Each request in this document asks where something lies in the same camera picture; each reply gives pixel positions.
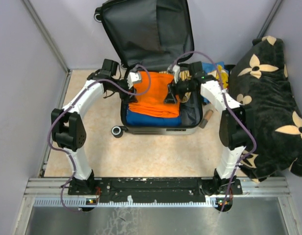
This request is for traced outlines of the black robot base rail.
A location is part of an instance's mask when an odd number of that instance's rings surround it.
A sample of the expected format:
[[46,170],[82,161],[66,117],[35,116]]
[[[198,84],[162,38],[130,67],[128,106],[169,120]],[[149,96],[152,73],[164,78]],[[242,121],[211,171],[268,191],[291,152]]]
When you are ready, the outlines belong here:
[[205,202],[206,196],[224,195],[229,179],[214,177],[116,178],[89,180],[73,179],[69,195],[98,196],[101,203],[188,203]]

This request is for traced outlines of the black suitcase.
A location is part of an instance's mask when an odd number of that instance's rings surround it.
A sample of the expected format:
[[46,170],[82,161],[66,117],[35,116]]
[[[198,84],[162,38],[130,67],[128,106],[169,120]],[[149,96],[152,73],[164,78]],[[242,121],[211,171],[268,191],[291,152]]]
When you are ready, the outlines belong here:
[[[151,72],[165,72],[177,64],[188,71],[194,40],[185,0],[109,0],[95,9],[122,65],[140,64]],[[151,135],[190,135],[203,118],[199,92],[180,103],[181,125],[176,127],[131,126],[126,123],[125,100],[121,102],[122,132]]]

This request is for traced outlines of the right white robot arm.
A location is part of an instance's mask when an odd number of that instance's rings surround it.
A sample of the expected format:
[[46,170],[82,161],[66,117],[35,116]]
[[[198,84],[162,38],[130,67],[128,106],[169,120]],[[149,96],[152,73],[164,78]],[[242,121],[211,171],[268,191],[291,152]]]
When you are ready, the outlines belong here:
[[202,191],[206,195],[224,194],[230,189],[235,176],[238,160],[246,148],[248,135],[236,120],[235,112],[245,111],[241,104],[230,97],[226,89],[220,87],[220,75],[205,73],[201,62],[194,62],[188,66],[190,79],[181,80],[181,68],[172,64],[167,72],[173,75],[168,85],[165,103],[177,102],[176,96],[183,96],[187,92],[199,92],[206,98],[220,114],[219,138],[223,145],[221,161],[214,171],[212,180],[203,184]]

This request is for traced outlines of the yellow white striped towel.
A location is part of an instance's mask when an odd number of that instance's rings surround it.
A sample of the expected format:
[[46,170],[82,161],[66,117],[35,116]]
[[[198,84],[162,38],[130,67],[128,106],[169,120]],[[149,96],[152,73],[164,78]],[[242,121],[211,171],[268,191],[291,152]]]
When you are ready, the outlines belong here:
[[[189,74],[188,70],[181,71],[179,74],[179,81],[184,81],[184,80],[191,80],[191,75]],[[189,100],[190,96],[191,96],[191,92],[188,92],[185,94],[185,96],[183,98],[178,97],[178,101],[180,103],[186,103]]]

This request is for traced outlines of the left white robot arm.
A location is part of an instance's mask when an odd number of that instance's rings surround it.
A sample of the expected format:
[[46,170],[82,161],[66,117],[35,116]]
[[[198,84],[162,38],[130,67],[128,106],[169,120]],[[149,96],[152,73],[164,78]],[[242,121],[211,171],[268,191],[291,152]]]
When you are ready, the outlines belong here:
[[72,175],[67,180],[79,193],[91,194],[95,191],[96,182],[93,169],[89,166],[84,144],[87,138],[83,118],[106,91],[119,93],[123,97],[136,97],[133,84],[141,81],[137,69],[140,64],[129,67],[123,79],[115,79],[120,65],[105,59],[97,71],[91,73],[77,95],[64,107],[55,108],[51,112],[51,127],[48,131],[48,145],[57,152],[64,153],[72,169]]

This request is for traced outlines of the orange cloth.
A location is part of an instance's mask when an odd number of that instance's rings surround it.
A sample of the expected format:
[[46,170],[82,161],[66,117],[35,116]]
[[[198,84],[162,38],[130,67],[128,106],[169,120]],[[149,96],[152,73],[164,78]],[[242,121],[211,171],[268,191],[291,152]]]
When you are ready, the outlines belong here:
[[136,96],[137,102],[129,103],[129,110],[135,113],[157,117],[176,118],[179,116],[179,102],[176,104],[165,104],[164,100],[168,94],[168,85],[173,76],[167,73],[140,72],[142,82],[135,84],[138,93],[147,91],[144,95]]

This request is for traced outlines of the light blue Pikachu shirt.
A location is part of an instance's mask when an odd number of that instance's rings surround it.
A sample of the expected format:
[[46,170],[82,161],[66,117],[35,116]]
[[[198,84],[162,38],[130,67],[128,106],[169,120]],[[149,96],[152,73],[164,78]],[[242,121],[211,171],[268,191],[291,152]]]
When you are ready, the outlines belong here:
[[217,69],[210,63],[202,63],[202,68],[206,72],[207,75],[212,75],[218,81],[220,80],[219,74],[221,74],[221,79],[223,83],[223,88],[228,88],[228,78],[229,71],[225,68],[225,64],[223,61],[216,63]]

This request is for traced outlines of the blue garment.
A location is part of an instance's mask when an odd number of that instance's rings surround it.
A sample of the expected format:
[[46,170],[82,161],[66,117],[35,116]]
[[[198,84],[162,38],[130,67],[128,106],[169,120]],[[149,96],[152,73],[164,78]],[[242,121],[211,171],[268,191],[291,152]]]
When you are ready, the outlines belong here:
[[146,114],[131,111],[129,106],[126,106],[126,123],[131,126],[145,127],[176,127],[180,126],[181,116],[180,108],[173,108],[172,111],[166,112],[159,116],[150,116]]

